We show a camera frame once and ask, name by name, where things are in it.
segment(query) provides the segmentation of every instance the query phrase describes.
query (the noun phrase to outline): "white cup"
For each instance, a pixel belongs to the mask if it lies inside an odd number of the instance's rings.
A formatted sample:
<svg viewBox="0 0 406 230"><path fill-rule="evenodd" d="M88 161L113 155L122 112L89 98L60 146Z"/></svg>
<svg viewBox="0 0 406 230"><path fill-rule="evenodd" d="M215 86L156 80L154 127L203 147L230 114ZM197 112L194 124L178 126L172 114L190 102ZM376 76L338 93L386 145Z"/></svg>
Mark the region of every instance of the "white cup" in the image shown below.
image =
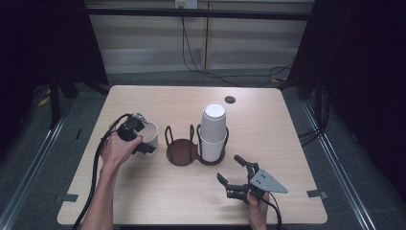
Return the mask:
<svg viewBox="0 0 406 230"><path fill-rule="evenodd" d="M149 122L148 124L144 124L144 128L138 132L139 135L143 136L143 142L155 147L155 151L158 149L158 126L153 123Z"/></svg>
<svg viewBox="0 0 406 230"><path fill-rule="evenodd" d="M210 143L205 141L201 136L200 136L200 142L198 145L198 153L199 155L202 156L203 160L208 161L208 162L214 162L220 158L221 152L223 151L225 144L225 138L218 142L218 143Z"/></svg>
<svg viewBox="0 0 406 230"><path fill-rule="evenodd" d="M208 103L203 110L201 138L209 143L219 143L226 133L226 109L220 103Z"/></svg>

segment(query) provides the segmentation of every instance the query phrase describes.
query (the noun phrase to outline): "black cable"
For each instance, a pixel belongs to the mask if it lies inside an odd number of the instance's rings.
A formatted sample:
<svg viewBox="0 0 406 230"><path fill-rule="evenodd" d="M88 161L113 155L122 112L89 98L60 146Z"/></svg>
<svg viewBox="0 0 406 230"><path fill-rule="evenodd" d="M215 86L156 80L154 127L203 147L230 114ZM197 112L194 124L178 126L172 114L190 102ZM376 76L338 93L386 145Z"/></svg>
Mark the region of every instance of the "black cable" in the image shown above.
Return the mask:
<svg viewBox="0 0 406 230"><path fill-rule="evenodd" d="M89 192L89 197L87 197L86 203L84 204L83 209L81 210L74 226L72 227L73 230L77 229L80 225L81 220L83 219L84 215L87 212L87 209L90 206L90 203L92 202L92 198L93 198L93 194L95 192L96 189L96 181L97 181L97 175L98 175L98 165L99 165L99 157L102 153L102 147L104 146L105 141L107 140L107 138L110 136L110 134L112 133L111 129L113 129L113 127L115 127L119 121L124 118L124 117L130 117L131 114L126 113L124 115L122 115L119 119L117 119L113 125L111 125L111 127L105 132L104 136L101 138L101 142L98 145L98 148L96 150L95 153L95 158L93 161L93 174L92 174L92 184L90 187L90 192Z"/></svg>
<svg viewBox="0 0 406 230"><path fill-rule="evenodd" d="M278 213L277 213L277 219L278 219L277 230L280 230L280 229L282 228L282 215L281 215L281 210L280 210L280 208L279 208L278 202L277 202L277 200L275 199L274 195L273 195L272 193L269 193L269 194L274 198L274 201L275 201L275 204L276 204L276 208L278 209Z"/></svg>
<svg viewBox="0 0 406 230"><path fill-rule="evenodd" d="M238 84L233 83L233 82L230 82L230 81L228 81L228 80L224 80L224 79L225 79L225 78L236 78L236 77L257 77L257 78L265 78L265 77L268 77L268 81L267 81L266 83L257 86L258 88L260 88L260 87L263 87L264 85L267 85L267 84L269 83L269 81L271 81L271 77L272 77L272 76L275 76L275 75L281 73L281 72L284 71L285 69L291 69L291 67L289 67L289 66L292 65L292 63L289 63L289 64L287 64L287 65L285 65L285 66L273 67L273 68L271 68L271 69L269 70L269 73L268 73L267 75L249 75L249 74L246 74L246 75L226 75L226 76L218 76L218 75L213 74L213 73L201 71L201 70L199 70L199 69L197 68L197 66L196 66L196 64L195 64L195 62L194 62L194 59L193 59L193 56L192 56L191 45L190 45L190 43L189 43L188 35L186 34L185 20L184 20L183 17L181 17L181 21L182 21L182 29L183 29L183 30L182 30L182 31L183 31L183 34L182 34L182 56L183 56L183 63L184 63L184 65L185 65L190 71L192 71L192 72L194 72L194 73L199 73L199 74L201 74L201 75L203 75L203 76L205 76L205 77L207 77L207 78L209 78L209 79L220 79L220 80L225 81L225 82L227 82L227 83L229 83L229 84L231 84L231 85L233 85L233 86L236 86L236 87L243 87L243 86L242 86L242 85L238 85ZM189 56L191 57L192 64L193 64L193 67L194 67L195 70L191 69L191 67L189 67L189 65L186 63L186 59L185 59L185 39L186 39L186 43L187 43L187 45L188 45ZM272 70L277 69L277 68L281 68L281 70L278 71L277 73L271 74Z"/></svg>
<svg viewBox="0 0 406 230"><path fill-rule="evenodd" d="M324 116L322 117L322 122L317 127L316 129L312 129L306 133L298 135L299 138L301 139L301 142L305 141L305 143L302 143L302 147L305 147L312 141L314 141L316 138L318 138L320 135L322 135L327 127L327 122L329 118L329 108L330 108L330 97L327 94L326 89L323 89L323 110L324 110Z"/></svg>

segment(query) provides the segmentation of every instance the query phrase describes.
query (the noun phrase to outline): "metal rail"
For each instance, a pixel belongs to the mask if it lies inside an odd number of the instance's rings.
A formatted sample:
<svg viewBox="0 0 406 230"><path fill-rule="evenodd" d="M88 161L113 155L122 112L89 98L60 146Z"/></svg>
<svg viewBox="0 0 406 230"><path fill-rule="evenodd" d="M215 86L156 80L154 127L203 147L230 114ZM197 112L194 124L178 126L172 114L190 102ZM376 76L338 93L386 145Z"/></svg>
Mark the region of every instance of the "metal rail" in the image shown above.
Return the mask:
<svg viewBox="0 0 406 230"><path fill-rule="evenodd" d="M309 104L309 102L303 102L304 111L313 126L314 129L320 128L313 111L313 108ZM350 203L352 211L354 212L355 216L357 217L359 223L361 224L362 229L364 230L376 230L375 225L373 224L372 218L368 213L367 208L364 205L364 202L359 197L358 193L356 192L355 188L352 186L352 183L340 162L340 158L337 156L334 148L332 147L331 143L329 142L326 134L323 132L319 136L319 142L325 151L326 157L337 176L338 181L340 182L341 188L343 189L346 197Z"/></svg>
<svg viewBox="0 0 406 230"><path fill-rule="evenodd" d="M85 13L93 15L127 15L127 16L173 16L173 17L210 17L210 18L241 18L241 19L268 19L308 21L315 16L311 13L300 12L270 12L270 11L219 11L219 10L192 10L192 9L143 9L143 8L117 8L117 7L86 7L86 8L55 8L35 7L36 13L73 14Z"/></svg>
<svg viewBox="0 0 406 230"><path fill-rule="evenodd" d="M67 108L60 117L59 122L56 123L53 129L49 130L44 142L41 145L41 148L39 148L39 151L36 154L33 163L27 170L21 183L18 185L17 190L4 209L0 218L1 230L9 230L14 225L14 222L17 219L17 216L20 213L24 202L26 201L31 188L33 187L35 180L39 175L39 172L44 165L47 156L63 127L63 124L65 123L66 116L68 115L73 103L74 100L70 100L70 102L67 104Z"/></svg>

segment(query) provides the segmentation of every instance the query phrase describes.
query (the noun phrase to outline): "robotic arm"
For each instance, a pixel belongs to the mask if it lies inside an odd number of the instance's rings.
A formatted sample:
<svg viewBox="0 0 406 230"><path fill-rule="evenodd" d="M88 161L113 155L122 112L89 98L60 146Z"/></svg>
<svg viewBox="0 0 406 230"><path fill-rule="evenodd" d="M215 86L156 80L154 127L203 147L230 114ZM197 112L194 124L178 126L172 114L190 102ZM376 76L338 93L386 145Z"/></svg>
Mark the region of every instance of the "robotic arm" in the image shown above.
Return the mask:
<svg viewBox="0 0 406 230"><path fill-rule="evenodd" d="M224 176L217 173L217 179L225 187L228 198L236 198L248 203L248 192L258 199L261 199L266 192L287 193L287 189L267 171L261 170L258 163L247 162L239 155L235 155L234 159L239 165L246 167L248 183L241 186L231 185Z"/></svg>

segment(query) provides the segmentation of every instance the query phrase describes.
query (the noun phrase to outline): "brown coaster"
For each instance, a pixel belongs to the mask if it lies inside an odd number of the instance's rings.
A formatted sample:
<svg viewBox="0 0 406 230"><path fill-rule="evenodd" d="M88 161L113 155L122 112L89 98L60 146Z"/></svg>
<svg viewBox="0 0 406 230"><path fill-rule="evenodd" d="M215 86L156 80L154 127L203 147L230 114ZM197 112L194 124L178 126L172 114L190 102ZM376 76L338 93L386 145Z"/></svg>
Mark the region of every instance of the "brown coaster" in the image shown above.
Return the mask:
<svg viewBox="0 0 406 230"><path fill-rule="evenodd" d="M218 160L209 162L203 160L197 152L197 145L187 139L178 139L169 144L167 148L167 158L175 166L189 165L197 159L200 163L208 166L217 165L224 159L225 150L221 152Z"/></svg>

